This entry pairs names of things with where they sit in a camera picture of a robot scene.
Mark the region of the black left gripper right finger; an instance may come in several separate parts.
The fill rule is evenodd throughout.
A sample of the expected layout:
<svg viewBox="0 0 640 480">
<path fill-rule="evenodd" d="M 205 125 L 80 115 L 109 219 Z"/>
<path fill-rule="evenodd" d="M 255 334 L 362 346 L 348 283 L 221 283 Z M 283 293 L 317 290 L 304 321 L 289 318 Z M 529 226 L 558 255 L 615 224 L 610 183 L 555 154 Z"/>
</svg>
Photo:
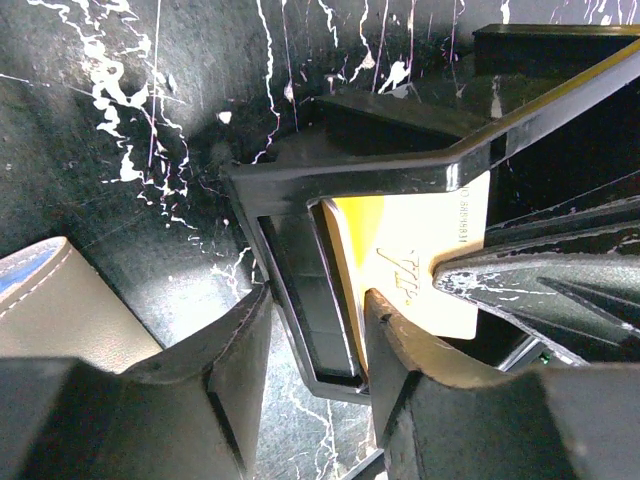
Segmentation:
<svg viewBox="0 0 640 480">
<path fill-rule="evenodd" d="M 372 414 L 392 479 L 635 479 L 639 368 L 509 374 L 365 296 Z"/>
</svg>

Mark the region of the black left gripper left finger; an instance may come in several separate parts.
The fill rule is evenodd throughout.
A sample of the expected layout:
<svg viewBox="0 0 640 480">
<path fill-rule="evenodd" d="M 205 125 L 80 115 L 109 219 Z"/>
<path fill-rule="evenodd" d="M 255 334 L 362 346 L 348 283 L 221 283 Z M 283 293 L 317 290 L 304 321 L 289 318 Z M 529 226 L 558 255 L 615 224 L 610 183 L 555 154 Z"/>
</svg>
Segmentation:
<svg viewBox="0 0 640 480">
<path fill-rule="evenodd" d="M 273 300 L 225 315 L 120 374 L 73 357 L 1 362 L 5 479 L 248 479 Z"/>
</svg>

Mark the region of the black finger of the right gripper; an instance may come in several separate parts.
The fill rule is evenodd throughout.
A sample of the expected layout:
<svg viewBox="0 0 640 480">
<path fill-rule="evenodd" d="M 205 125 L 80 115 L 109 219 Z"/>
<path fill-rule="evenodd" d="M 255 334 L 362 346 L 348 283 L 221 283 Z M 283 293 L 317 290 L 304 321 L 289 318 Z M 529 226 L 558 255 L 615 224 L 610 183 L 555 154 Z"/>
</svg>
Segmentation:
<svg viewBox="0 0 640 480">
<path fill-rule="evenodd" d="M 639 360 L 639 200 L 496 230 L 439 263 L 434 287 L 578 364 Z"/>
</svg>

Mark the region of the beige leather card holder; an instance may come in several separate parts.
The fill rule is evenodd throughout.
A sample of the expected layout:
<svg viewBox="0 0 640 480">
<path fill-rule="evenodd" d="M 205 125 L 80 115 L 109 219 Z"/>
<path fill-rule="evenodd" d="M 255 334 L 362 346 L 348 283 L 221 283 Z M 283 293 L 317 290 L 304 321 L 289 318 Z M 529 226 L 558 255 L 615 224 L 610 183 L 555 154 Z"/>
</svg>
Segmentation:
<svg viewBox="0 0 640 480">
<path fill-rule="evenodd" d="M 65 237 L 1 259 L 1 356 L 75 357 L 121 373 L 162 351 Z"/>
</svg>

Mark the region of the black plastic card box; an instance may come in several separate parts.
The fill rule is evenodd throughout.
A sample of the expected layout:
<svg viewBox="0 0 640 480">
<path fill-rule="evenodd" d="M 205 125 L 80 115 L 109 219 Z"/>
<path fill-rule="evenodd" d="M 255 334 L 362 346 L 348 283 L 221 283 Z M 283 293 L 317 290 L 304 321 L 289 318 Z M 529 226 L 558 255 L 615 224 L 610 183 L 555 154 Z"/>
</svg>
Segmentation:
<svg viewBox="0 0 640 480">
<path fill-rule="evenodd" d="M 273 162 L 225 169 L 313 394 L 368 399 L 322 201 L 449 193 L 485 172 L 482 249 L 498 229 L 639 200 L 638 27 L 486 26 L 446 70 L 389 93 L 320 97 L 314 125 Z M 474 339 L 439 337 L 503 369 L 555 353 L 477 309 Z"/>
</svg>

